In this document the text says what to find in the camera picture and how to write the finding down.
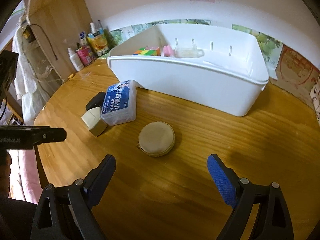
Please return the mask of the person's left hand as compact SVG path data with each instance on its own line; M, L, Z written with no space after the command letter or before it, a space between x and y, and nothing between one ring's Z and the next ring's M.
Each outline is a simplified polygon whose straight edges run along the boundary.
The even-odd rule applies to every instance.
M10 193L11 164L11 155L7 153L4 164L0 166L0 193L3 197L8 197Z

